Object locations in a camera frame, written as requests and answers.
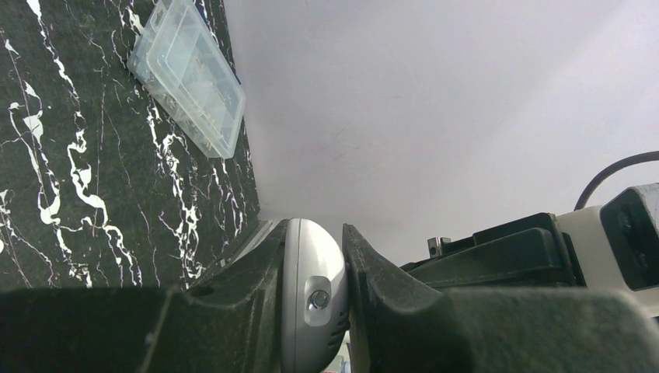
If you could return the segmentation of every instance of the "black plastic part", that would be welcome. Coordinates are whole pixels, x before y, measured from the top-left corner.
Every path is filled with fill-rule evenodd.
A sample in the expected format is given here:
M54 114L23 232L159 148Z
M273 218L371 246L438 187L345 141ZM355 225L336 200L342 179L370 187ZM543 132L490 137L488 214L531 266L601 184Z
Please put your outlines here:
M627 286L659 285L659 232L639 192L622 192L601 209L600 219Z
M659 329L584 288L436 291L343 227L356 372L657 372Z
M434 289L583 286L574 248L566 238L553 215L535 214L446 242L443 256L402 269Z
M278 371L286 223L188 294L161 288L0 294L0 371Z

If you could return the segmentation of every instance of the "storage box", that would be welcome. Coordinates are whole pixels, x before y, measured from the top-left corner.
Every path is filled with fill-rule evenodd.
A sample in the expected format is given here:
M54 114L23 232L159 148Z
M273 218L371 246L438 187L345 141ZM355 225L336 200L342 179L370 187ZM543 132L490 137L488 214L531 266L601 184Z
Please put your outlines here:
M193 0L160 0L128 69L209 158L231 158L245 93Z

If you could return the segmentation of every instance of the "wall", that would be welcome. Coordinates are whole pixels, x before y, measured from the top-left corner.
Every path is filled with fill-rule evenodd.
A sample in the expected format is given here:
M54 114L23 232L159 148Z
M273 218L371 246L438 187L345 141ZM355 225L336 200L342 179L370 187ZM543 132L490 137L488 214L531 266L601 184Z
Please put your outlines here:
M659 148L659 2L231 0L264 218L356 225L395 263ZM658 165L594 195L657 181Z

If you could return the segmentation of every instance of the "black marble surface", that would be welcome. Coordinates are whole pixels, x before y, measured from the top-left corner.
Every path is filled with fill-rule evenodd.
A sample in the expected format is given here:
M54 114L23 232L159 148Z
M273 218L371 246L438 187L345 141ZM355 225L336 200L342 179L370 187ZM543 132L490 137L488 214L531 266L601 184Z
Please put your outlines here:
M233 67L220 0L197 2ZM244 130L207 159L125 68L151 0L0 12L0 290L188 288L259 210Z

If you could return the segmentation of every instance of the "cable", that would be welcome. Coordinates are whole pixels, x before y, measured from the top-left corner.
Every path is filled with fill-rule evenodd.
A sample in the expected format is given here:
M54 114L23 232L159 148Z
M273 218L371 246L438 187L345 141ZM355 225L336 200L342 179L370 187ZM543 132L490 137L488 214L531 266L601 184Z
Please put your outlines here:
M593 180L591 180L590 183L588 183L586 189L584 189L584 191L581 192L581 195L579 196L579 200L577 201L577 205L574 206L574 210L575 211L581 210L582 208L586 207L588 198L590 198L593 192L595 192L595 190L597 189L597 187L599 187L599 184L601 184L609 176L629 166L634 166L640 163L654 162L654 161L659 161L659 151L632 155L631 157L620 159L618 162L613 163L609 167L603 169L600 173L597 174L597 176L593 178Z

